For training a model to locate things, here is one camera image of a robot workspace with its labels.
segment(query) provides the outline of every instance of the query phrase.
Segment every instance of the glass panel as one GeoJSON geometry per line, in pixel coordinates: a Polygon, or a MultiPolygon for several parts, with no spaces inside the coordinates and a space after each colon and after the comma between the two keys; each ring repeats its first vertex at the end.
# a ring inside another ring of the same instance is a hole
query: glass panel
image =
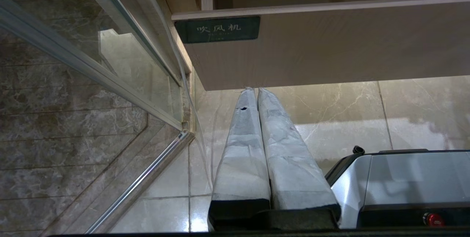
{"type": "Polygon", "coordinates": [[[181,121],[180,88],[116,8],[111,16],[95,0],[13,1],[181,121]]]}

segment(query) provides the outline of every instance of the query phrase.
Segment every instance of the red button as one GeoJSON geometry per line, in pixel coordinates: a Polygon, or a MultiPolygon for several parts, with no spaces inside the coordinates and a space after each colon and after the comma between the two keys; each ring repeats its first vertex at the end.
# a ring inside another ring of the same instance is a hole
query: red button
{"type": "Polygon", "coordinates": [[[436,213],[426,213],[424,215],[426,225],[430,227],[443,227],[445,226],[444,220],[439,214],[436,213]]]}

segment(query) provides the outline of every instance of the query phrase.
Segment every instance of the wooden cabinet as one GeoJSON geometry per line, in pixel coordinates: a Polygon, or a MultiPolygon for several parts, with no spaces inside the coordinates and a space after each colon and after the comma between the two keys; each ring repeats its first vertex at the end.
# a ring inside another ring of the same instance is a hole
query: wooden cabinet
{"type": "Polygon", "coordinates": [[[470,0],[195,1],[213,9],[171,19],[260,18],[257,38],[184,44],[206,90],[470,74],[470,0]]]}

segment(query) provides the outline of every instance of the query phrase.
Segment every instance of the plastic wrap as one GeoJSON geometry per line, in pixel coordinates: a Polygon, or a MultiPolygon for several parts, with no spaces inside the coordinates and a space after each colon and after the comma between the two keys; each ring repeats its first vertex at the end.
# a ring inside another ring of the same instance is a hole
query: plastic wrap
{"type": "Polygon", "coordinates": [[[271,179],[272,207],[289,210],[337,205],[322,170],[277,97],[260,88],[258,109],[271,179]]]}
{"type": "Polygon", "coordinates": [[[222,160],[218,165],[212,200],[270,198],[255,92],[253,88],[247,88],[237,101],[222,160]]]}

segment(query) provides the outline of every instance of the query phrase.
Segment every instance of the sign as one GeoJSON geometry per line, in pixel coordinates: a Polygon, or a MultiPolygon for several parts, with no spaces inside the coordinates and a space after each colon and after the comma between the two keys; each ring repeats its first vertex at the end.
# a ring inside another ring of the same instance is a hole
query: sign
{"type": "Polygon", "coordinates": [[[258,38],[260,17],[177,21],[183,43],[204,43],[258,38]]]}

